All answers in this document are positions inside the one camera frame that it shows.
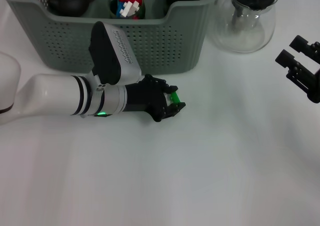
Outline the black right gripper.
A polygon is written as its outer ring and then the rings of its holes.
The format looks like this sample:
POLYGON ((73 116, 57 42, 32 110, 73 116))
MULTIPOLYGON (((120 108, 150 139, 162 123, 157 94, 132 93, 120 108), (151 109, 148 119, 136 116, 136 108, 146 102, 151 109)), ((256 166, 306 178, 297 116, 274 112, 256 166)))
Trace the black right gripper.
MULTIPOLYGON (((290 47, 298 53, 303 53, 313 61, 320 60, 320 43, 314 42, 308 44, 300 35, 297 35, 290 43, 290 47)), ((307 97, 313 103, 320 102, 320 71, 315 74, 305 68, 300 62, 295 60, 295 57, 286 50, 282 50, 275 61, 284 68, 288 68, 286 77, 296 86, 302 89, 307 97)))

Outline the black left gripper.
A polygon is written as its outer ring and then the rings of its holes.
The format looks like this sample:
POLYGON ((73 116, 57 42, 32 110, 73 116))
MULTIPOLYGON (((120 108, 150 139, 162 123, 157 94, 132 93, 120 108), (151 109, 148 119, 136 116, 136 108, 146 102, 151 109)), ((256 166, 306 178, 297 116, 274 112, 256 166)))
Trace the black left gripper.
POLYGON ((124 111, 146 112, 155 122, 174 117, 186 106, 185 102, 167 105, 165 93, 172 94, 178 87, 170 86, 166 80, 149 74, 138 83, 126 85, 125 89, 127 100, 124 111))

